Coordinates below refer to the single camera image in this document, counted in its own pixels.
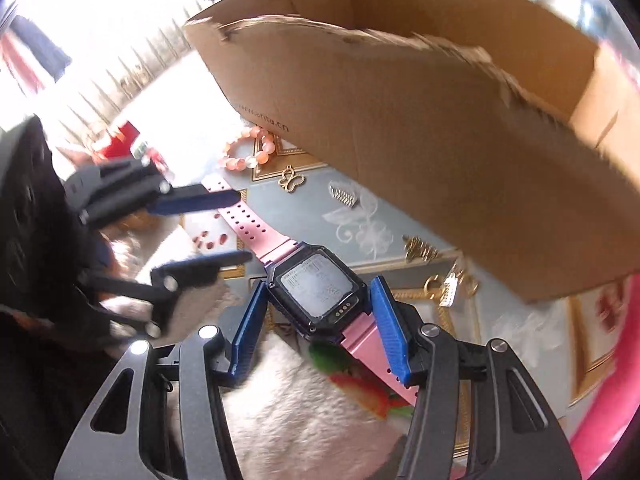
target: butterfly charm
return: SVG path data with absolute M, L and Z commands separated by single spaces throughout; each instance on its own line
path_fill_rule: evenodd
M 293 193 L 305 180 L 306 177 L 304 175 L 297 174 L 296 170 L 289 165 L 282 171 L 282 177 L 278 184 L 287 193 Z

